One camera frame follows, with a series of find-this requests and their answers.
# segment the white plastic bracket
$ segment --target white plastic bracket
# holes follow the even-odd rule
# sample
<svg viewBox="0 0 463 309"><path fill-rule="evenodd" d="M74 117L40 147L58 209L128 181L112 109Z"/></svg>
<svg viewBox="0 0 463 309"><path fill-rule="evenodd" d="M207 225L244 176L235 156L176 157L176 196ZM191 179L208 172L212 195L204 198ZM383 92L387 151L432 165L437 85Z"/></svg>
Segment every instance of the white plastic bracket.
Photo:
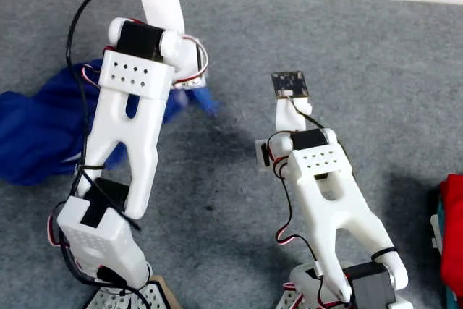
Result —
<svg viewBox="0 0 463 309"><path fill-rule="evenodd" d="M153 185L158 153L156 143L171 87L174 68L115 51L106 51L101 67L101 91L88 137L85 164L100 166L119 142L129 154L132 182L125 213L139 219L145 212ZM140 96L137 113L130 119L125 112L129 94ZM91 179L101 170L87 170ZM82 197L90 183L81 179Z"/></svg>
<svg viewBox="0 0 463 309"><path fill-rule="evenodd" d="M312 113L312 106L308 97L293 98L294 105L304 114ZM305 118L296 112L291 101L286 98L276 100L276 130L306 130Z"/></svg>
<svg viewBox="0 0 463 309"><path fill-rule="evenodd" d="M297 190L308 227L308 237L325 276L326 285L344 302L349 302L352 290L336 257L336 230L349 230L372 255L392 247L392 241L381 220L368 208L352 167L338 143L292 151L288 172ZM315 179L327 174L322 185ZM394 277L394 289L408 283L407 271L397 252L377 259Z"/></svg>
<svg viewBox="0 0 463 309"><path fill-rule="evenodd" d="M130 286L140 288L150 272L128 222L113 208L107 208L96 228L81 224L89 205L90 201L71 196L58 215L58 225L69 241L80 270L97 278L98 268L105 266Z"/></svg>

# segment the wire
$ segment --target wire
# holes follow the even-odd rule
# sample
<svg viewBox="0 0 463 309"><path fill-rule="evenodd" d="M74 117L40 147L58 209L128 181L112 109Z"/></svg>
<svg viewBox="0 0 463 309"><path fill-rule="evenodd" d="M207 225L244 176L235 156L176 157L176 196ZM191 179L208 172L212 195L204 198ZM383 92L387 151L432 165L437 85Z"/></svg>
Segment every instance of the wire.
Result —
<svg viewBox="0 0 463 309"><path fill-rule="evenodd" d="M278 175L276 173L276 166L282 162L284 159L287 159L289 156L282 156L282 157L278 157L275 159L274 163L273 163L273 173L275 174L276 177L278 177L279 179L281 179L281 175Z"/></svg>
<svg viewBox="0 0 463 309"><path fill-rule="evenodd" d="M272 161L275 161L275 158L273 157L273 153L272 153L272 150L270 148L270 140L275 136L275 135L278 135L278 134L281 134L281 133L294 133L295 131L293 130L279 130L278 132L274 132L270 137L268 137L267 139L267 150L268 150L268 157L270 157L270 159Z"/></svg>
<svg viewBox="0 0 463 309"><path fill-rule="evenodd" d="M82 78L87 81L88 83L90 83L93 87L96 87L97 89L100 89L100 86L98 86L96 83L94 83L92 80L90 80L90 78L87 76L87 74L85 73L85 64L82 66L82 70L81 70L81 73L82 75Z"/></svg>
<svg viewBox="0 0 463 309"><path fill-rule="evenodd" d="M283 289L285 291L296 291L296 285L294 285L292 282L285 282L283 284Z"/></svg>
<svg viewBox="0 0 463 309"><path fill-rule="evenodd" d="M289 224L291 223L291 220L292 220L292 204L291 204L291 199L289 198L288 188L286 187L286 183L284 182L285 179L284 179L284 177L283 177L282 174L281 174L282 169L283 169L286 165L287 165L287 163L282 164L282 165L280 166L279 176L280 176L281 184L283 185L283 188L284 188L284 192L285 192L285 194L286 194L286 200L288 201L289 216L288 216L288 221L287 221L282 227L280 227L280 229L275 233L275 240L276 240L276 242L279 243L280 245L286 245L286 244L290 243L291 241L293 241L294 239L299 238L299 239L301 239L301 240L307 245L307 247L309 248L310 253L312 254L312 257L313 257L314 261L317 261L317 258L315 257L315 253L313 252L312 247L310 246L309 242L308 242L302 235L299 235L299 234L291 234L291 235L289 235L288 237L281 239L281 235L284 233L284 231L285 231L286 228L289 226Z"/></svg>
<svg viewBox="0 0 463 309"><path fill-rule="evenodd" d="M342 302L341 300L337 300L335 302L331 302L331 303L324 303L321 299L321 289L323 288L323 275L320 276L320 286L318 288L318 291L317 291L317 302L319 304L319 306L321 306L323 309L330 309L330 308L334 308L334 307L337 307L338 305L344 305L344 306L349 306L349 308L351 307L350 303L344 303Z"/></svg>
<svg viewBox="0 0 463 309"><path fill-rule="evenodd" d="M299 304L301 304L303 298L304 298L304 294L301 293L299 296L297 296L296 300L294 301L294 303L292 303L289 309L296 309L297 307L299 307Z"/></svg>
<svg viewBox="0 0 463 309"><path fill-rule="evenodd" d="M313 119L312 117L310 117L309 115L303 113L302 111L300 111L296 104L294 103L294 99L291 97L291 96L287 96L287 98L289 99L289 101L291 102L291 104L293 105L294 107L294 110L296 110L296 112L303 116L307 121L309 121L310 123L314 124L315 126L317 126L318 128L325 128L325 126L323 126L320 122L318 122L316 119Z"/></svg>
<svg viewBox="0 0 463 309"><path fill-rule="evenodd" d="M53 218L54 218L54 215L56 213L56 210L65 203L66 203L66 201L63 200L63 201L59 202L58 204L56 204L53 207L53 209L51 209L50 215L48 216L48 218L46 220L46 234L47 234L47 237L48 237L48 242L50 243L51 246L54 246L54 247L58 247L58 246L60 246L60 244L56 241L54 233L53 233Z"/></svg>
<svg viewBox="0 0 463 309"><path fill-rule="evenodd" d="M173 85L176 85L177 83L184 83L184 82L194 80L194 79L198 78L199 76L201 76L202 74L204 74L204 72L209 67L209 55L208 55L208 52L206 51L204 45L199 41L199 39L197 39L197 38L195 38L194 36L191 36L191 35L183 35L183 39L190 40L190 41L196 43L197 47L199 47L200 50L203 52L205 62L204 62L203 68L200 69L199 72L197 72L194 75L191 75L191 76L189 76L187 78L174 81Z"/></svg>

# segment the red and white wire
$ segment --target red and white wire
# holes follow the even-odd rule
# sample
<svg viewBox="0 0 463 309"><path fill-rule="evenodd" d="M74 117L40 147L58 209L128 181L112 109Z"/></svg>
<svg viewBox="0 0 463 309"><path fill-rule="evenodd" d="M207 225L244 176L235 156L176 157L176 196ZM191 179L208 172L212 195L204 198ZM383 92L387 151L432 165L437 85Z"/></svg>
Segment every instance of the red and white wire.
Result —
<svg viewBox="0 0 463 309"><path fill-rule="evenodd" d="M296 300L294 301L294 303L291 304L291 307L289 307L289 309L296 309L297 307L299 307L299 304L301 304L303 299L304 294L301 293L299 296L297 296Z"/></svg>
<svg viewBox="0 0 463 309"><path fill-rule="evenodd" d="M201 53L202 55L204 56L204 65L203 67L198 71L196 72L195 74L189 76L189 77L186 77L184 79L181 79L181 80L177 80L177 81L174 81L174 85L176 85L177 83L184 83L184 82L188 82L188 81L191 81L191 80L194 80L198 77L200 77L202 74L205 73L205 71L207 70L207 68L209 67L209 55L208 55L208 52L206 51L204 45L199 41L198 38L195 38L194 36L192 35L183 35L183 39L185 40L190 40L194 43L196 43L197 47L200 48L201 50Z"/></svg>
<svg viewBox="0 0 463 309"><path fill-rule="evenodd" d="M283 289L285 291L296 291L296 285L294 285L292 282L285 282L283 284Z"/></svg>
<svg viewBox="0 0 463 309"><path fill-rule="evenodd" d="M98 86L96 83L94 83L88 76L87 76L87 73L85 72L85 68L90 68L90 69L93 69L93 67L89 64L84 64L82 65L82 70L81 70L81 75L82 75L82 78L87 81L88 83L90 83L93 87L96 87L97 89L100 89L100 86Z"/></svg>

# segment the gray carpet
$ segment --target gray carpet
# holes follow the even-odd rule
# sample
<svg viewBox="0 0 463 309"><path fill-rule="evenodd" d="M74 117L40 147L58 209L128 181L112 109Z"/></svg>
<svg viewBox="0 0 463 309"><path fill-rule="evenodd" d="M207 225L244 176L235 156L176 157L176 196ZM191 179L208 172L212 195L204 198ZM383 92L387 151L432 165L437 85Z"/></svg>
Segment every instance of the gray carpet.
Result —
<svg viewBox="0 0 463 309"><path fill-rule="evenodd" d="M0 91L30 95L64 66L67 28L82 0L0 0ZM188 33L211 55L217 119L190 108L163 127L148 210L135 237L189 308L272 308L281 283L309 261L279 247L286 220L278 180L255 168L253 141L273 132L273 71L300 69L314 115L343 140L370 207L409 271L402 296L441 308L426 192L462 167L463 8L374 0L182 0ZM139 0L96 0L78 28L75 60L100 55L115 16ZM128 180L127 167L107 176ZM91 289L46 240L70 177L0 184L0 308L80 308ZM298 215L294 231L304 231ZM368 255L338 234L342 260Z"/></svg>

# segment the red object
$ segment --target red object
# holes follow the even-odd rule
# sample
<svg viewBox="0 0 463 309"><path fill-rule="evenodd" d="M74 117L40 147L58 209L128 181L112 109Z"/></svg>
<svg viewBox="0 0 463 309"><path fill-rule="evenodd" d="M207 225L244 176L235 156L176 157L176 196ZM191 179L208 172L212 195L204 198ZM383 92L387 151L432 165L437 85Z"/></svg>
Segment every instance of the red object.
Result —
<svg viewBox="0 0 463 309"><path fill-rule="evenodd" d="M445 211L441 276L457 297L463 297L463 175L447 176L441 195Z"/></svg>

